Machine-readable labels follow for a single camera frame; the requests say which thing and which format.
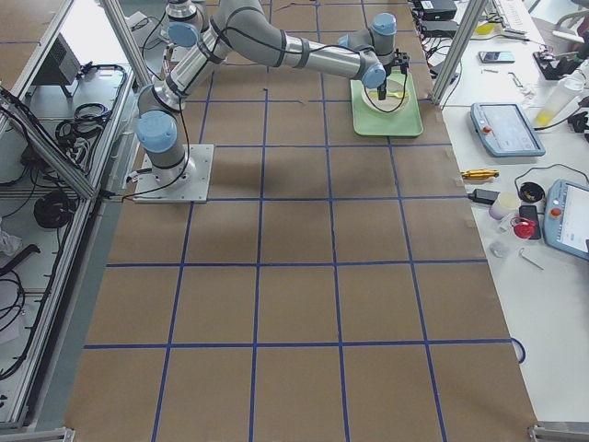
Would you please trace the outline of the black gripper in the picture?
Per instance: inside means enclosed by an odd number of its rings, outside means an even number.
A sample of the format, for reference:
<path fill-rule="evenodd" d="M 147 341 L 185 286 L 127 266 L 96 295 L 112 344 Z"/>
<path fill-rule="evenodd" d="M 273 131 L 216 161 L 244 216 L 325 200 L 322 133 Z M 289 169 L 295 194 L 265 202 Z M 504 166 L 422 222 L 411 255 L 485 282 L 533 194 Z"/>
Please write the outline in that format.
<path fill-rule="evenodd" d="M 378 79 L 380 83 L 377 86 L 377 94 L 379 100 L 384 100 L 387 97 L 387 81 L 391 75 L 393 64 L 379 65 L 377 68 Z"/>

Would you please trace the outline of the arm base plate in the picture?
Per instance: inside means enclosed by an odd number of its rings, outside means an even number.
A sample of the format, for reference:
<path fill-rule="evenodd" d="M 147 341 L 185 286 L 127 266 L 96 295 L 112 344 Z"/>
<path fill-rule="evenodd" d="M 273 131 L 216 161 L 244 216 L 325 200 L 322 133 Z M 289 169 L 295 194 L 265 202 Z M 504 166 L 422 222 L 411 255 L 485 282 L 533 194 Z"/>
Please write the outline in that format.
<path fill-rule="evenodd" d="M 188 165 L 180 163 L 173 169 L 159 169 L 152 165 L 144 154 L 143 169 L 133 192 L 133 201 L 141 204 L 179 204 L 194 202 L 205 204 L 208 199 L 214 145 L 190 144 L 183 146 L 188 151 Z"/>

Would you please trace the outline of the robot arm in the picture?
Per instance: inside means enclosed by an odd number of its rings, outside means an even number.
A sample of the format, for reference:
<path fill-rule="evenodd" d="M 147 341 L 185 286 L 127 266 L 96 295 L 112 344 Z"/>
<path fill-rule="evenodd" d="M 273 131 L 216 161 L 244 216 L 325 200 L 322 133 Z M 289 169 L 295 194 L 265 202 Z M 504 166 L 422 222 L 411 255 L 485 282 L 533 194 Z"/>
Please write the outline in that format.
<path fill-rule="evenodd" d="M 182 175 L 188 166 L 189 154 L 179 141 L 177 117 L 184 100 L 231 52 L 255 64 L 308 69 L 358 80 L 374 89 L 385 85 L 393 67 L 408 61 L 407 54 L 395 46 L 396 33 L 396 18 L 381 13 L 366 29 L 323 45 L 274 27 L 258 1 L 222 1 L 198 25 L 171 23 L 169 37 L 188 52 L 138 99 L 136 135 L 158 181 L 165 181 L 166 172 Z"/>
<path fill-rule="evenodd" d="M 169 23 L 189 24 L 199 32 L 204 32 L 209 28 L 205 1 L 167 0 L 166 14 Z"/>

